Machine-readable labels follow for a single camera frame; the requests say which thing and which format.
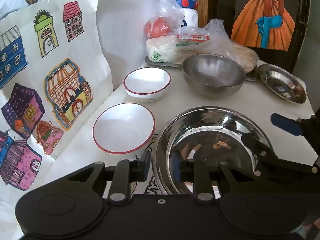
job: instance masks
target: white table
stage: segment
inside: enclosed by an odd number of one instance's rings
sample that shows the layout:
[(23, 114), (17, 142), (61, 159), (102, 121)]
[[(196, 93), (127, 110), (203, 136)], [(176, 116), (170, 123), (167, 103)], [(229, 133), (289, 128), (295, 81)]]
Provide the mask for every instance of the white table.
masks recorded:
[[(185, 83), (181, 69), (165, 68), (172, 76), (168, 93), (159, 101), (144, 103), (156, 119), (156, 133), (175, 115), (197, 106), (221, 106), (238, 111), (260, 126), (269, 138), (279, 158), (298, 163), (312, 165), (317, 159), (309, 143), (304, 137), (295, 137), (270, 122), (273, 113), (291, 119), (308, 119), (314, 114), (307, 99), (303, 105), (296, 105), (282, 100), (273, 94), (261, 81), (246, 81), (236, 94), (224, 99), (210, 99), (194, 93)], [(124, 102), (134, 102), (126, 93), (123, 85), (98, 108), (83, 125), (68, 147), (60, 154), (52, 165), (44, 183), (60, 178), (96, 161), (103, 161), (107, 166), (116, 165), (125, 156), (113, 155), (100, 150), (92, 138), (92, 127), (98, 116), (107, 108)]]

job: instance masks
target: tomato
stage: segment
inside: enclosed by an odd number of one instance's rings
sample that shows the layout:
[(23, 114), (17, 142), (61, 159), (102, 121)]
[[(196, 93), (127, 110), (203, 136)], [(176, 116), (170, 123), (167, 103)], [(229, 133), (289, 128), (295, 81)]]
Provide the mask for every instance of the tomato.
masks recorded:
[(150, 38), (159, 38), (161, 36), (166, 36), (171, 32), (171, 29), (169, 27), (168, 21), (165, 17), (159, 17), (157, 18), (152, 25), (151, 29), (151, 23), (148, 21), (144, 26), (144, 31), (146, 34), (150, 34)]

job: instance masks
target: metal bowl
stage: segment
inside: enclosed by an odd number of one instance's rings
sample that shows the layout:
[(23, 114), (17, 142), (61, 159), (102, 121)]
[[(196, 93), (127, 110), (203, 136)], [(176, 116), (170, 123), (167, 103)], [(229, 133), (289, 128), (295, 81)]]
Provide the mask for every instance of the metal bowl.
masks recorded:
[(303, 104), (307, 100), (307, 94), (299, 80), (284, 69), (263, 64), (259, 66), (258, 72), (268, 88), (282, 99), (297, 104)]
[(250, 133), (272, 149), (267, 136), (253, 121), (230, 109), (203, 106), (172, 118), (157, 137), (152, 155), (152, 169), (161, 192), (192, 192), (192, 183), (179, 183), (174, 179), (172, 152), (176, 149), (184, 159), (204, 160), (215, 167), (221, 162), (229, 162), (253, 172), (256, 160), (241, 141), (244, 133)]
[(182, 63), (182, 73), (193, 90), (212, 98), (235, 94), (246, 78), (245, 71), (238, 63), (215, 54), (186, 58)]

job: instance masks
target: blue house drawing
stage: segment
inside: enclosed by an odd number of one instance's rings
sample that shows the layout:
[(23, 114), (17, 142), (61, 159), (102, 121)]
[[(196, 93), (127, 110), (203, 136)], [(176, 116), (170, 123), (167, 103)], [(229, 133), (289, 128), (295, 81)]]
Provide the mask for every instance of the blue house drawing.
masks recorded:
[(26, 65), (21, 33), (15, 25), (0, 35), (0, 89)]

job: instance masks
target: white bottle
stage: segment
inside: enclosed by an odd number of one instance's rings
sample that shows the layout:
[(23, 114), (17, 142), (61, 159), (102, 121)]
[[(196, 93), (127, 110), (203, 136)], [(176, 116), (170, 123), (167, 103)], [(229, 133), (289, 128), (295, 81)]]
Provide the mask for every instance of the white bottle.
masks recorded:
[(176, 0), (184, 10), (185, 20), (182, 26), (198, 27), (199, 16), (197, 13), (198, 2), (197, 0)]

